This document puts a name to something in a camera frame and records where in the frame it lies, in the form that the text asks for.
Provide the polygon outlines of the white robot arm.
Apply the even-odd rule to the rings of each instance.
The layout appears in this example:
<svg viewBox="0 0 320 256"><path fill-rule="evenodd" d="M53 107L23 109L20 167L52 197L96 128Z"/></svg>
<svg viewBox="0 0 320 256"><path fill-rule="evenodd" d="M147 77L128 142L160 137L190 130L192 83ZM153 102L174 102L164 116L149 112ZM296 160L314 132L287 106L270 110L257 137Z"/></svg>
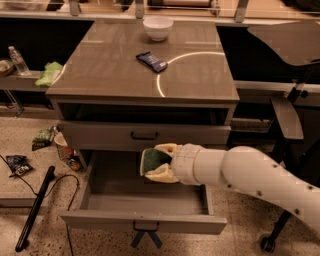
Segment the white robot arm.
<svg viewBox="0 0 320 256"><path fill-rule="evenodd" d="M143 151L140 174L162 183L209 185L274 204L320 232L320 189L248 146L230 150L159 144Z"/></svg>

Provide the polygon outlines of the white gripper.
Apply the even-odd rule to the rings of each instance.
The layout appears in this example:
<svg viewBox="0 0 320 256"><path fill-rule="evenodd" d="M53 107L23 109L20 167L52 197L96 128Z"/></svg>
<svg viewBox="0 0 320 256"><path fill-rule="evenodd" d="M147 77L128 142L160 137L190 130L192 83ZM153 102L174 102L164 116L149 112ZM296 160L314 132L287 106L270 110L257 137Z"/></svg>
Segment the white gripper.
<svg viewBox="0 0 320 256"><path fill-rule="evenodd" d="M194 175L194 162L202 149L201 146L165 143L156 145L155 149L172 157L172 161L170 165L165 163L155 170L147 171L144 174L146 178L154 182L176 183L179 181L184 185L199 185Z"/></svg>

